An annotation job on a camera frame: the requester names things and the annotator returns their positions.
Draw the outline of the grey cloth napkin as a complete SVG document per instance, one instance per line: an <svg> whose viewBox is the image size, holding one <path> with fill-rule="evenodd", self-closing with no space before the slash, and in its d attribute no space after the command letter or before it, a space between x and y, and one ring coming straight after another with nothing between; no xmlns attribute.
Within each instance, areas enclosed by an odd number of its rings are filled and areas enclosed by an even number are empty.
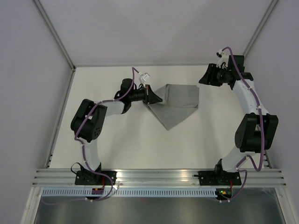
<svg viewBox="0 0 299 224"><path fill-rule="evenodd" d="M199 87L195 85L166 84L155 94L162 102L145 107L167 131L191 116L199 106Z"/></svg>

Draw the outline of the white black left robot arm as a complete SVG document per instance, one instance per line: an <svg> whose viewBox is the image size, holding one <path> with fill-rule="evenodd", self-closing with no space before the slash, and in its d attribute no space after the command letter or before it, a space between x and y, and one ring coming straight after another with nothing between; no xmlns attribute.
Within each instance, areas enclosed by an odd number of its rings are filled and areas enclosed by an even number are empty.
<svg viewBox="0 0 299 224"><path fill-rule="evenodd" d="M113 99L97 103L89 99L82 100L71 121L71 130L74 132L75 141L81 144L81 166L90 184L96 185L102 179L97 139L102 132L105 118L125 114L131 108L131 104L137 101L151 105L162 103L163 100L153 92L149 84L137 87L130 78L123 79L120 90Z"/></svg>

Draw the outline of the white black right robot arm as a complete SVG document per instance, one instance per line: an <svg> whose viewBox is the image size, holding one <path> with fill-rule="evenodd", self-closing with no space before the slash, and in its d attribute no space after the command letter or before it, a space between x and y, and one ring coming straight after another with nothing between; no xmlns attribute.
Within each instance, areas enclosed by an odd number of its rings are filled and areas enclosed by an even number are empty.
<svg viewBox="0 0 299 224"><path fill-rule="evenodd" d="M225 184L230 174L256 154L263 159L264 152L273 142L278 126L278 117L271 115L261 103L255 90L254 79L245 72L244 56L217 53L216 64L209 64L199 84L220 87L229 85L237 96L244 117L235 132L235 146L230 153L215 165L213 178L218 184Z"/></svg>

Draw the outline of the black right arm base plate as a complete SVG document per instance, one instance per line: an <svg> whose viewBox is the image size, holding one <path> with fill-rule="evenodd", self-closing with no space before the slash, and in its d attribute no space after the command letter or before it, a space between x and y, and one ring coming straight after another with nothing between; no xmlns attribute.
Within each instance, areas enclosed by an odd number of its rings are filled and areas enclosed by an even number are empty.
<svg viewBox="0 0 299 224"><path fill-rule="evenodd" d="M197 175L194 175L199 180L200 186L241 186L242 181L239 172L220 172L215 171L199 171Z"/></svg>

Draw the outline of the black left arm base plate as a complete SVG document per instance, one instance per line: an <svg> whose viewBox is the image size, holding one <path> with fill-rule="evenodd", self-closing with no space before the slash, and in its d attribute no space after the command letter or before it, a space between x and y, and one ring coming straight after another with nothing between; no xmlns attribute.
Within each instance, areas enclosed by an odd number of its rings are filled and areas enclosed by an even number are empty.
<svg viewBox="0 0 299 224"><path fill-rule="evenodd" d="M116 182L116 171L107 170L102 171L104 175L96 175L88 170L78 171L75 178L75 185L107 185L111 186Z"/></svg>

